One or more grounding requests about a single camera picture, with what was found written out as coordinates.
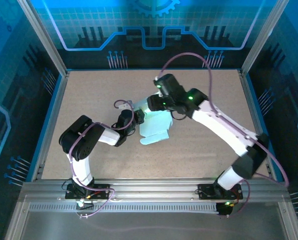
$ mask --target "glass panel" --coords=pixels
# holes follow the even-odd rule
[[[0,239],[26,178],[58,76],[17,1],[0,1]]]
[[[298,0],[290,1],[249,72],[290,191],[298,192]],[[298,207],[298,193],[294,195]]]
[[[33,0],[69,69],[160,68],[195,52],[240,68],[275,0]],[[184,57],[174,68],[200,68]]]

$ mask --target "enclosure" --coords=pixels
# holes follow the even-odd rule
[[[81,115],[117,122],[113,103],[156,93],[153,80],[183,52],[212,69],[221,111],[269,136],[290,186],[267,157],[257,172],[281,184],[254,175],[232,216],[218,215],[219,201],[195,190],[237,155],[199,122],[170,118],[161,141],[143,144],[137,126],[120,147],[95,146],[91,173],[115,193],[79,219],[104,201],[82,211],[65,199],[61,134]],[[179,57],[168,73],[209,95],[200,59]],[[201,236],[298,239],[298,0],[0,0],[0,239]]]

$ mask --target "aluminum frame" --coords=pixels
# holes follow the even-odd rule
[[[270,15],[266,19],[257,39],[255,40],[248,56],[246,57],[243,65],[242,65],[242,72],[243,74],[247,74],[251,69],[253,63],[255,62],[256,58],[258,57],[260,51],[262,50],[265,42],[271,35],[275,25],[277,24],[278,20],[280,19],[285,7],[289,3],[289,0],[277,0],[273,9],[270,12]]]
[[[151,212],[161,212],[161,209],[164,212],[174,212],[173,209],[165,211],[165,205],[175,203],[176,206],[179,206],[179,204],[186,206],[186,210],[179,210],[178,212],[216,214],[217,212],[214,211],[215,206],[212,205],[215,202],[199,200],[198,195],[194,193],[197,184],[211,184],[214,180],[211,178],[98,179],[95,182],[110,184],[116,190],[108,206],[121,204],[131,206],[119,211],[117,211],[118,208],[108,207],[106,212],[130,212],[129,209],[134,209],[133,206],[136,206],[133,212],[141,212],[141,206],[148,203],[156,203]],[[63,180],[25,182],[5,239],[16,240],[21,238],[29,211],[35,212],[38,209],[39,212],[78,212],[75,209],[76,200],[64,199],[65,191],[61,188],[62,184]],[[252,189],[250,203],[281,202],[292,206],[289,193],[282,185],[274,184],[262,178],[250,180],[250,185]],[[242,184],[242,191],[247,196],[248,187],[246,184]],[[209,210],[198,209],[197,206],[203,205],[210,206]]]
[[[47,30],[43,26],[35,8],[32,6],[30,1],[26,1],[26,0],[17,0],[17,1],[20,7],[22,8],[24,14],[26,15],[27,19],[29,20],[31,26],[33,27],[33,30],[38,35],[38,38],[40,39],[47,53],[49,54],[54,65],[56,66],[57,70],[63,77],[66,76],[67,68],[60,54],[58,53],[56,47],[54,46]]]
[[[254,122],[256,132],[262,133],[263,128],[261,126],[261,121],[255,107],[256,99],[253,99],[252,93],[251,93],[251,88],[253,88],[253,86],[249,86],[248,81],[246,79],[246,75],[242,71],[240,72],[240,80],[247,99],[247,103],[249,105],[250,113]],[[273,167],[272,160],[267,158],[267,163],[269,165],[269,169],[271,171],[272,177],[276,180],[277,176]],[[298,218],[295,213],[292,202],[284,201],[284,200],[278,201],[278,205],[279,205],[282,221],[286,229],[288,238],[292,240],[298,240]]]

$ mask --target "cable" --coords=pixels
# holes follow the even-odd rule
[[[228,218],[231,218],[231,217],[237,215],[238,213],[240,213],[240,212],[246,207],[246,205],[248,204],[248,202],[249,202],[249,200],[250,200],[250,196],[251,196],[251,186],[250,186],[249,182],[248,182],[246,179],[242,180],[241,182],[245,182],[245,183],[247,184],[247,186],[248,186],[248,196],[247,196],[247,199],[245,200],[245,202],[244,202],[244,204],[242,205],[242,207],[241,207],[238,211],[236,211],[235,213],[229,215]]]
[[[67,181],[70,181],[70,178],[63,182],[63,184],[61,185],[62,190],[66,191],[66,189],[63,188],[63,186],[66,184]]]
[[[184,117],[182,117],[182,118],[175,118],[174,116],[173,116],[173,111],[170,111],[170,113],[171,113],[171,117],[173,118],[173,119],[175,119],[175,120],[179,120],[179,121],[182,121],[182,120],[184,120],[187,116],[186,115],[184,115]]]
[[[78,144],[78,142],[86,135],[86,133],[91,129],[91,128],[93,128],[93,126],[95,126],[96,124],[99,124],[99,125],[102,125],[102,126],[104,126],[104,127],[107,127],[107,128],[110,128],[110,129],[113,129],[113,130],[123,130],[123,129],[126,129],[127,127],[129,127],[130,125],[131,125],[131,123],[132,123],[132,121],[133,121],[133,119],[134,119],[134,110],[133,110],[133,107],[132,107],[132,105],[129,103],[129,102],[127,102],[127,101],[125,101],[125,100],[117,100],[117,101],[115,101],[114,102],[114,107],[115,108],[118,108],[117,106],[116,106],[116,104],[118,103],[118,102],[123,102],[123,103],[125,103],[125,104],[129,104],[129,106],[130,106],[130,108],[131,108],[131,111],[132,111],[132,117],[131,117],[131,120],[130,120],[130,122],[126,125],[126,126],[124,126],[124,127],[121,127],[121,128],[112,128],[112,127],[109,127],[109,126],[107,126],[107,125],[105,125],[105,124],[103,124],[103,123],[100,123],[100,122],[95,122],[95,123],[93,123],[93,124],[91,124],[90,126],[88,126],[82,133],[81,133],[81,135],[77,138],[77,140],[73,143],[73,145],[71,146],[71,148],[70,148],[70,150],[69,150],[69,153],[68,153],[68,155],[69,155],[69,161],[70,161],[70,168],[71,168],[71,172],[72,172],[72,178],[74,178],[74,179],[76,179],[76,181],[78,182],[78,184],[80,185],[80,186],[82,186],[82,187],[84,187],[85,189],[88,189],[88,190],[91,190],[91,191],[95,191],[95,192],[97,192],[97,191],[112,191],[112,194],[109,196],[109,198],[108,198],[108,200],[101,206],[101,207],[99,207],[95,212],[93,212],[93,213],[91,213],[91,214],[86,214],[86,215],[80,215],[80,217],[81,218],[88,218],[88,217],[90,217],[90,216],[93,216],[93,215],[95,215],[95,214],[97,214],[99,211],[101,211],[107,204],[108,204],[108,202],[112,199],[112,197],[113,197],[113,195],[115,194],[115,190],[113,189],[113,188],[93,188],[93,187],[89,187],[89,186],[86,186],[86,185],[84,185],[81,181],[80,181],[80,179],[77,177],[77,175],[75,174],[75,171],[74,171],[74,168],[73,168],[73,158],[72,158],[72,151],[73,151],[73,149],[75,148],[75,146]]]
[[[257,140],[251,138],[250,136],[248,136],[247,133],[245,133],[242,129],[240,129],[239,127],[235,126],[234,123],[232,123],[230,120],[226,119],[224,116],[222,116],[218,110],[215,108],[213,101],[212,101],[212,84],[213,84],[213,80],[212,80],[212,72],[211,72],[211,68],[208,65],[207,61],[200,55],[193,53],[193,52],[184,52],[184,53],[180,53],[177,54],[175,56],[173,56],[172,58],[170,58],[162,67],[161,71],[159,72],[158,78],[160,78],[162,76],[163,71],[167,68],[167,66],[170,64],[170,62],[172,62],[174,59],[177,59],[179,57],[182,56],[195,56],[197,58],[199,58],[200,60],[202,60],[202,62],[205,63],[208,72],[209,72],[209,103],[210,103],[210,107],[212,109],[212,111],[220,118],[222,119],[225,123],[227,123],[229,126],[231,126],[232,128],[234,128],[236,131],[238,131],[240,134],[242,134],[245,138],[250,138],[250,140],[255,143],[256,145],[258,145],[272,160],[273,162],[278,166],[278,168],[280,169],[282,176],[284,178],[285,187],[289,187],[290,182],[289,182],[289,178],[286,174],[286,172],[284,171],[283,167],[281,166],[281,164],[279,163],[279,161],[275,158],[275,156],[265,147],[263,146],[260,142],[258,142]]]
[[[132,133],[130,133],[129,135],[127,135],[128,137],[129,136],[131,136],[131,135],[134,135],[134,133],[135,133],[135,129],[133,130],[133,132]]]

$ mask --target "robotic arm link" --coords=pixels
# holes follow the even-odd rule
[[[216,179],[214,183],[216,194],[232,189],[243,179],[252,178],[267,156],[262,149],[254,144],[254,141],[259,141],[267,147],[269,138],[266,134],[257,136],[256,133],[234,122],[216,106],[217,112],[214,112],[204,93],[194,88],[186,92],[172,74],[166,74],[154,80],[154,85],[159,89],[159,94],[152,95],[147,99],[151,111],[170,110],[188,116],[222,138],[239,156]],[[241,131],[237,131],[232,125],[228,125],[223,118],[243,130],[247,136],[241,134]]]

